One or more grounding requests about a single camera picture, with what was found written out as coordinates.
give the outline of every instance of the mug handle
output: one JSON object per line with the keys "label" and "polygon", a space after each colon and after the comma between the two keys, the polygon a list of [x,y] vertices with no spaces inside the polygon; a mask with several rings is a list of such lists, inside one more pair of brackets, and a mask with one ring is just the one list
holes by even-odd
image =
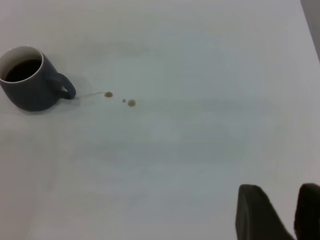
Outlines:
{"label": "mug handle", "polygon": [[61,74],[61,73],[53,73],[47,76],[47,79],[50,81],[57,82],[58,84],[62,85],[66,91],[60,90],[59,96],[63,99],[73,99],[76,96],[76,89],[69,81],[69,79]]}

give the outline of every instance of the coffee stain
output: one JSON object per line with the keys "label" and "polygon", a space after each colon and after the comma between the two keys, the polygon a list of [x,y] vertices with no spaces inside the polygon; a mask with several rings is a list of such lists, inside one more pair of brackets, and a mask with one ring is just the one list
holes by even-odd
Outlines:
{"label": "coffee stain", "polygon": [[135,100],[131,99],[131,100],[128,101],[128,106],[129,107],[133,107],[135,105],[136,105],[136,101]]}
{"label": "coffee stain", "polygon": [[107,97],[107,98],[111,98],[114,94],[110,91],[107,91],[104,96]]}

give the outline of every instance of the white table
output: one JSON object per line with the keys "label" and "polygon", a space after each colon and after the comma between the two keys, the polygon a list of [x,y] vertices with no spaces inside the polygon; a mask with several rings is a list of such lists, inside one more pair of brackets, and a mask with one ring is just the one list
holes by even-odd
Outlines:
{"label": "white table", "polygon": [[78,99],[32,114],[0,90],[0,239],[236,239],[243,183],[293,234],[299,187],[320,183],[299,1],[1,2],[0,54],[40,48]]}

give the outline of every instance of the coffee drop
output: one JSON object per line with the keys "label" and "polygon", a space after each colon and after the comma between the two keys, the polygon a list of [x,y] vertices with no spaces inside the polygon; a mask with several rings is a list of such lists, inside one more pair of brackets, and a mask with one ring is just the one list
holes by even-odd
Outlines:
{"label": "coffee drop", "polygon": [[133,107],[136,105],[136,101],[135,100],[129,100],[128,101],[128,106]]}
{"label": "coffee drop", "polygon": [[114,94],[110,91],[107,91],[104,96],[107,97],[107,98],[111,98]]}

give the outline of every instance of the mug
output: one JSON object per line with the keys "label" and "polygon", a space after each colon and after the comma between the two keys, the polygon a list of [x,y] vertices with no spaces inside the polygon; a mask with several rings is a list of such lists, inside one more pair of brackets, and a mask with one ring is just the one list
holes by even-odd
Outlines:
{"label": "mug", "polygon": [[31,46],[19,46],[0,57],[0,85],[18,108],[42,111],[59,98],[73,99],[76,89],[48,58]]}

